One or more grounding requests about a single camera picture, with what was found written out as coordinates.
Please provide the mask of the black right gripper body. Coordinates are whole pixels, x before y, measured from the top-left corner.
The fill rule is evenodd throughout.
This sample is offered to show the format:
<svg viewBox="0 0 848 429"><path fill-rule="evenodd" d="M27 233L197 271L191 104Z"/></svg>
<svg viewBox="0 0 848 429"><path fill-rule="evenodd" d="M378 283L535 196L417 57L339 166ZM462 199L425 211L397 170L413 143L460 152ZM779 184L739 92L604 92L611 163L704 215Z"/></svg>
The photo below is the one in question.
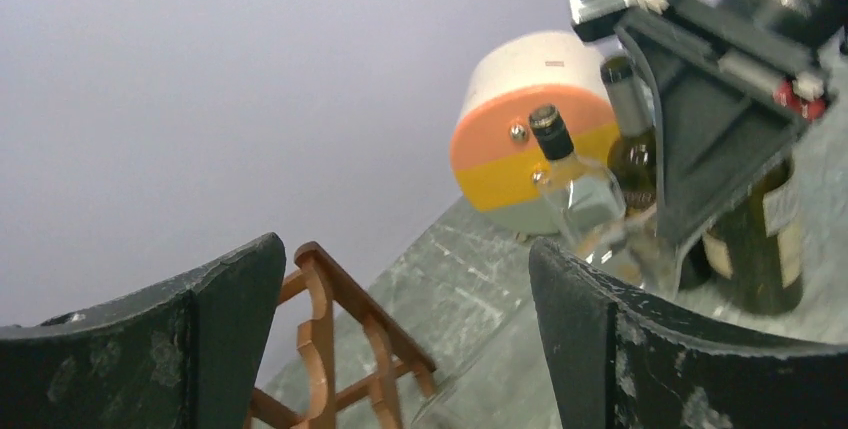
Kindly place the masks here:
<svg viewBox="0 0 848 429"><path fill-rule="evenodd" d="M828 110L829 74L817 52L832 36L831 0L811 0L807 15L771 0L734 0L730 8L664 1L660 12L628 10L616 25L619 39L633 39L658 102L670 102L675 70L689 68L723 89L739 89L758 101L770 97L809 121Z"/></svg>

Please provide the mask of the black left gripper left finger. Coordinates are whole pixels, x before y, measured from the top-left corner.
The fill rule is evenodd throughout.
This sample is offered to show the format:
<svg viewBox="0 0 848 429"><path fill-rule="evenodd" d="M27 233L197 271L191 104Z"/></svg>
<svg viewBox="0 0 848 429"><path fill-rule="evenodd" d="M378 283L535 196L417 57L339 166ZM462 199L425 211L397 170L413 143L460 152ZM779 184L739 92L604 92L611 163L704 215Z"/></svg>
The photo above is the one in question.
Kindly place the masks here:
<svg viewBox="0 0 848 429"><path fill-rule="evenodd" d="M239 428L285 247L263 235L126 296L1 330L5 428Z"/></svg>

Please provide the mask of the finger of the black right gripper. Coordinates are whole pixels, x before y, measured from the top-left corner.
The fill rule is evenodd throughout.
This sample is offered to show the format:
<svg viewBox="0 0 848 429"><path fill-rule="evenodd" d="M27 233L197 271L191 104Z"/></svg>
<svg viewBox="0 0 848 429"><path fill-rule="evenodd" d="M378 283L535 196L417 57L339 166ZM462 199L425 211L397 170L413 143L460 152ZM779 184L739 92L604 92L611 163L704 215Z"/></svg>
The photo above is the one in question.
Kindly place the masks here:
<svg viewBox="0 0 848 429"><path fill-rule="evenodd" d="M709 43L653 12L627 12L616 33L659 104L657 232L686 247L786 157L809 124L720 69Z"/></svg>

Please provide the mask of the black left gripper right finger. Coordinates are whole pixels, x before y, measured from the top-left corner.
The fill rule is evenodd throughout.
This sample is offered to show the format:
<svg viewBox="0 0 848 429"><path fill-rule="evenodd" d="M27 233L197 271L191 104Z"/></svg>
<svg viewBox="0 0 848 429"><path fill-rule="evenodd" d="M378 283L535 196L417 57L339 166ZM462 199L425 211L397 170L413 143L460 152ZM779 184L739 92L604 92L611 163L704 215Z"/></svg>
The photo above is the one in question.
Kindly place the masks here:
<svg viewBox="0 0 848 429"><path fill-rule="evenodd" d="M567 428L843 428L847 349L721 322L541 239L528 269Z"/></svg>

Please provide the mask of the dark green wine bottle front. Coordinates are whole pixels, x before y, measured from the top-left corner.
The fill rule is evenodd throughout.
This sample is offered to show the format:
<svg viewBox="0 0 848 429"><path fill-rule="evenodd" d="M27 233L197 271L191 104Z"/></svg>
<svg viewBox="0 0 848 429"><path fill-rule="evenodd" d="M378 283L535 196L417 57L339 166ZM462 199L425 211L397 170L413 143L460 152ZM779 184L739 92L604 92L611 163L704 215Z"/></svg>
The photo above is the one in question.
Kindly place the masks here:
<svg viewBox="0 0 848 429"><path fill-rule="evenodd" d="M719 292L737 308L775 316L803 295L802 230L794 160L769 171L702 237Z"/></svg>

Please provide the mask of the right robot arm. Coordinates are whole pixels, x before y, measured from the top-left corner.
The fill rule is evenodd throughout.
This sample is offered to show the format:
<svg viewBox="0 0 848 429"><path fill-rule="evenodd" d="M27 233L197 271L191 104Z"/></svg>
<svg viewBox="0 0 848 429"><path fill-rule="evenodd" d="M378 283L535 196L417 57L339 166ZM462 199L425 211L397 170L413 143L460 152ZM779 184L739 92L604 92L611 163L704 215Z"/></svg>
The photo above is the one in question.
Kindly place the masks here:
<svg viewBox="0 0 848 429"><path fill-rule="evenodd" d="M819 49L847 0L668 0L628 10L616 35L657 102L658 234L687 246L786 157L809 124L783 83L830 101Z"/></svg>

